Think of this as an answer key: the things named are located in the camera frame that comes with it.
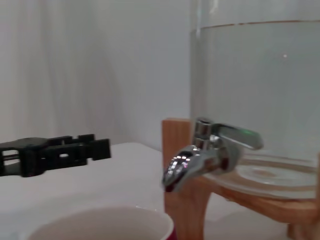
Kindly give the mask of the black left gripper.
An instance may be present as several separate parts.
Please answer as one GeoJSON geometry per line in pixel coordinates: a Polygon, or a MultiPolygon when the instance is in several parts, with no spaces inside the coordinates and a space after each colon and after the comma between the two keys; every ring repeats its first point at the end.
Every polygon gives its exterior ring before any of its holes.
{"type": "Polygon", "coordinates": [[[27,137],[0,144],[0,175],[29,178],[49,170],[85,166],[88,159],[109,158],[110,140],[95,139],[94,134],[27,137]]]}

